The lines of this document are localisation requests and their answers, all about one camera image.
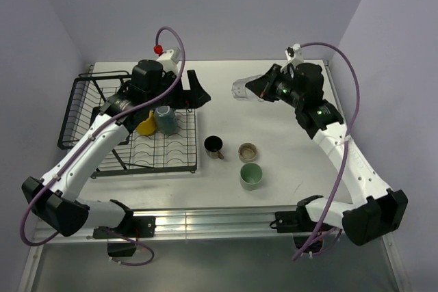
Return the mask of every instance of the lavender wall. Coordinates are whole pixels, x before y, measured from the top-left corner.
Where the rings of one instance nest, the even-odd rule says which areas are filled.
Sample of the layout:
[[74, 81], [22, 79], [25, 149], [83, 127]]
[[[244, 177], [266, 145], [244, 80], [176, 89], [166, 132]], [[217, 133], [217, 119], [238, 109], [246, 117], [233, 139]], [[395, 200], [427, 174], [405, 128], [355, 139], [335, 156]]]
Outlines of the lavender wall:
[[[395, 236], [416, 291], [438, 287], [437, 22], [438, 0], [362, 0], [340, 43], [363, 95], [355, 139], [381, 176], [409, 197]], [[351, 115], [350, 73], [336, 57], [332, 69]]]
[[[338, 44], [360, 0], [49, 0], [92, 61], [154, 56], [154, 35], [174, 27], [190, 59], [272, 59], [295, 42]], [[309, 57], [327, 57], [316, 49]]]
[[0, 8], [0, 254], [7, 261], [0, 289], [16, 291], [29, 252], [18, 235], [21, 183], [40, 177], [59, 155], [66, 98], [84, 65], [47, 0], [0, 0]]

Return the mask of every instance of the dish rack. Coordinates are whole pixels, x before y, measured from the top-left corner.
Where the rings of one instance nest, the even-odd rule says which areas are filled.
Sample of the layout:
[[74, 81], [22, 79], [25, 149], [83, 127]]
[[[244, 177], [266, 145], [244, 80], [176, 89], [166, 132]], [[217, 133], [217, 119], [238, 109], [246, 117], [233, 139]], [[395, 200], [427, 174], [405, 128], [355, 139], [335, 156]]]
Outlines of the dish rack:
[[[70, 150], [88, 131], [93, 107], [102, 106], [120, 85], [130, 79], [127, 71], [85, 73], [73, 82], [58, 147]], [[179, 130], [143, 136], [134, 131], [106, 156], [91, 178], [159, 172], [192, 172], [198, 168], [196, 112], [175, 111]]]

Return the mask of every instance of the white table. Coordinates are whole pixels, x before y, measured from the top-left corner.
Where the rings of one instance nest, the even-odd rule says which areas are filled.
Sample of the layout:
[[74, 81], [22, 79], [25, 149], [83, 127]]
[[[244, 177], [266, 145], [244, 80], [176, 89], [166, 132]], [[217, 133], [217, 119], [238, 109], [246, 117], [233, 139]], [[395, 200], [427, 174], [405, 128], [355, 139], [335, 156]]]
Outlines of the white table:
[[[194, 69], [211, 101], [196, 111], [198, 122], [198, 171], [145, 174], [90, 179], [81, 197], [116, 199], [132, 209], [199, 209], [295, 205], [303, 198], [328, 196], [336, 170], [326, 155], [298, 126], [294, 109], [285, 103], [252, 103], [235, 100], [231, 85], [237, 79], [264, 74], [273, 63], [284, 61], [193, 61]], [[324, 67], [322, 61], [310, 61]], [[96, 63], [94, 72], [131, 69], [136, 62]], [[324, 95], [335, 104], [329, 78], [323, 70]], [[209, 135], [224, 141], [225, 160], [210, 159], [203, 149]], [[257, 163], [263, 169], [263, 185], [254, 191], [242, 189], [239, 171], [243, 163], [237, 149], [251, 142], [259, 150]], [[341, 184], [336, 200], [350, 202]]]

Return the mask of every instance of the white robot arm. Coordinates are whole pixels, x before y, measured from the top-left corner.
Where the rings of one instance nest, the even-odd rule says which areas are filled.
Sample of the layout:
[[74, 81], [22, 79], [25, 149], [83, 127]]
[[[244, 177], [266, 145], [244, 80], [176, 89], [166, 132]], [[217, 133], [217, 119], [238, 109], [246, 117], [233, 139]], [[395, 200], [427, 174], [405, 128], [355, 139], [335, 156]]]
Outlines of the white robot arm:
[[[284, 101], [295, 108], [296, 119], [309, 137], [327, 154], [337, 171], [344, 171], [343, 182], [352, 204], [332, 202], [323, 220], [344, 229], [348, 238], [363, 245], [397, 229], [407, 206], [403, 191], [392, 188], [373, 170], [354, 140], [335, 106], [323, 99], [322, 68], [304, 63], [300, 45], [286, 50], [287, 62], [274, 64], [263, 76], [246, 83], [246, 88], [265, 101]], [[348, 153], [342, 168], [348, 139]], [[279, 233], [310, 231], [320, 221], [328, 200], [311, 196], [298, 203], [293, 216], [276, 220]]]
[[[30, 203], [50, 181], [55, 182], [32, 207], [32, 211], [64, 236], [80, 228], [110, 227], [120, 234], [131, 228], [133, 211], [122, 203], [111, 200], [100, 202], [82, 200], [79, 194], [102, 160], [149, 116], [153, 108], [169, 105], [174, 109], [198, 108], [210, 101], [193, 70], [188, 71], [190, 90], [183, 90], [179, 81], [176, 87], [160, 101], [144, 107], [112, 123], [109, 119], [125, 110], [151, 100], [166, 90], [176, 79], [179, 49], [161, 53], [157, 60], [143, 60], [133, 68], [131, 80], [124, 82], [115, 95], [93, 111], [88, 132], [52, 170], [41, 179], [29, 177], [22, 186]], [[60, 177], [60, 168], [69, 163]]]

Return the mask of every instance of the purple cable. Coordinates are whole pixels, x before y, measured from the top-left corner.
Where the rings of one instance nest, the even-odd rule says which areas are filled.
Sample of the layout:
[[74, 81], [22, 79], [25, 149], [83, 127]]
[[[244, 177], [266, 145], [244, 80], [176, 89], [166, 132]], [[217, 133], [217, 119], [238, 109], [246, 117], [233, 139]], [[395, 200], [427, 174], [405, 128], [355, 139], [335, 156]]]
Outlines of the purple cable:
[[329, 244], [326, 248], [320, 250], [319, 252], [313, 253], [312, 256], [319, 256], [320, 254], [329, 251], [333, 246], [335, 246], [336, 242], [339, 240], [339, 238], [342, 235], [342, 229], [339, 229], [339, 232], [337, 232], [334, 240]]
[[336, 230], [336, 228], [333, 227], [332, 229], [329, 229], [328, 231], [323, 232], [321, 235], [315, 237], [315, 239], [312, 241], [312, 244], [318, 242], [319, 240], [321, 240], [321, 239], [323, 239], [323, 238], [325, 238], [325, 237], [327, 237], [327, 236], [329, 236], [329, 235], [330, 235], [331, 233], [333, 233], [335, 230]]
[[[351, 71], [351, 74], [353, 75], [353, 80], [355, 81], [355, 87], [356, 87], [356, 107], [355, 107], [355, 111], [354, 111], [354, 113], [352, 115], [350, 124], [347, 124], [346, 136], [349, 136], [350, 132], [351, 132], [351, 129], [352, 129], [353, 125], [355, 124], [357, 114], [359, 113], [359, 105], [360, 105], [360, 102], [361, 102], [361, 96], [360, 96], [360, 91], [359, 91], [359, 82], [357, 80], [356, 72], [355, 72], [354, 68], [352, 67], [350, 60], [346, 57], [346, 55], [340, 49], [338, 49], [337, 47], [333, 46], [332, 44], [327, 44], [325, 42], [309, 42], [309, 43], [306, 43], [306, 44], [302, 44], [301, 48], [305, 48], [305, 47], [309, 47], [309, 46], [325, 46], [325, 47], [328, 47], [330, 49], [333, 49], [338, 54], [340, 54], [341, 57], [345, 60], [345, 62], [347, 63], [347, 65], [348, 65], [348, 67], [349, 67], [349, 69]], [[331, 203], [333, 202], [333, 199], [335, 198], [336, 191], [337, 191], [337, 189], [339, 187], [339, 184], [341, 183], [342, 174], [344, 173], [344, 170], [345, 170], [345, 167], [346, 167], [346, 164], [347, 164], [347, 155], [348, 155], [348, 140], [346, 140], [344, 142], [344, 154], [342, 156], [341, 166], [339, 167], [339, 172], [337, 174], [337, 177], [336, 177], [336, 180], [335, 180], [335, 184], [333, 185], [333, 188], [331, 190], [330, 196], [327, 199], [326, 206], [324, 207], [324, 210], [322, 211], [321, 218], [316, 223], [315, 228], [313, 229], [312, 233], [310, 234], [310, 236], [306, 240], [306, 242], [302, 245], [302, 247], [297, 252], [295, 252], [294, 256], [292, 257], [293, 261], [298, 259], [301, 256], [301, 254], [312, 243], [315, 243], [314, 239], [316, 238], [316, 236], [318, 234], [318, 231], [321, 229], [322, 223], [323, 223], [325, 217], [327, 216], [327, 213], [328, 213], [328, 211], [330, 209]]]
[[[153, 104], [157, 101], [159, 101], [160, 99], [162, 99], [163, 97], [167, 96], [172, 90], [173, 88], [175, 88], [175, 86], [178, 84], [178, 82], [181, 80], [181, 76], [183, 74], [184, 71], [184, 66], [185, 66], [185, 49], [184, 49], [184, 45], [182, 40], [180, 39], [180, 37], [178, 36], [178, 34], [176, 33], [176, 31], [174, 29], [172, 29], [171, 27], [162, 27], [158, 30], [157, 35], [155, 36], [155, 43], [158, 43], [158, 39], [159, 39], [159, 35], [161, 34], [161, 32], [163, 32], [164, 30], [169, 31], [170, 33], [172, 33], [174, 35], [174, 37], [177, 39], [179, 47], [181, 48], [181, 67], [179, 69], [178, 75], [175, 78], [175, 80], [173, 81], [173, 83], [170, 85], [169, 88], [167, 88], [162, 94], [160, 94], [159, 96], [151, 99], [150, 101], [147, 101], [145, 103], [139, 104], [135, 107], [132, 107], [131, 109], [128, 109], [127, 111], [124, 111], [122, 113], [117, 114], [116, 116], [113, 116], [112, 118], [110, 118], [109, 120], [107, 120], [106, 122], [104, 122], [98, 129], [96, 129], [94, 131], [94, 133], [92, 134], [93, 137], [96, 137], [104, 128], [108, 127], [108, 125], [110, 125], [111, 123], [117, 121], [120, 118], [123, 118], [125, 116], [127, 116], [128, 114], [131, 114], [132, 112], [135, 112], [139, 109], [142, 109], [146, 106], [149, 106], [150, 104]], [[78, 158], [79, 155], [81, 155], [85, 149], [87, 149], [87, 147], [91, 144], [92, 140], [91, 139], [87, 139], [76, 151], [75, 154], [72, 155], [72, 157], [66, 162], [65, 165], [63, 165], [60, 168], [60, 171], [57, 172], [58, 177], [61, 177], [63, 173], [65, 173], [65, 171], [67, 171], [67, 169], [69, 169], [69, 167], [71, 167], [71, 165], [76, 161], [76, 159]], [[39, 241], [39, 242], [33, 242], [27, 239], [26, 237], [26, 232], [25, 232], [25, 226], [26, 226], [26, 221], [27, 221], [27, 217], [29, 216], [32, 208], [34, 207], [34, 205], [37, 203], [37, 201], [40, 199], [40, 197], [45, 193], [46, 190], [48, 190], [51, 186], [53, 186], [53, 184], [56, 183], [56, 179], [52, 178], [35, 196], [34, 198], [32, 198], [32, 200], [29, 203], [29, 206], [27, 207], [23, 217], [21, 218], [21, 222], [20, 222], [20, 238], [21, 241], [23, 241], [24, 244], [28, 245], [28, 246], [40, 246], [43, 245], [45, 243], [47, 243], [48, 241], [52, 240], [56, 235], [59, 234], [59, 232], [54, 233], [53, 235], [47, 237], [46, 239]]]
[[105, 227], [104, 229], [107, 233], [113, 234], [114, 236], [117, 236], [119, 239], [124, 239], [125, 241], [131, 242], [137, 246], [141, 246], [151, 253], [151, 257], [142, 263], [127, 263], [126, 261], [121, 261], [121, 260], [118, 260], [117, 258], [111, 258], [111, 260], [114, 261], [115, 263], [119, 263], [119, 264], [124, 265], [124, 266], [139, 267], [139, 266], [144, 266], [144, 265], [147, 265], [148, 263], [151, 263], [152, 260], [155, 258], [155, 252], [150, 247], [148, 247], [146, 244], [144, 244], [140, 241], [136, 241], [134, 239], [130, 239], [130, 238], [125, 237], [125, 236], [118, 234], [116, 232], [113, 232], [112, 230], [110, 230], [107, 227]]

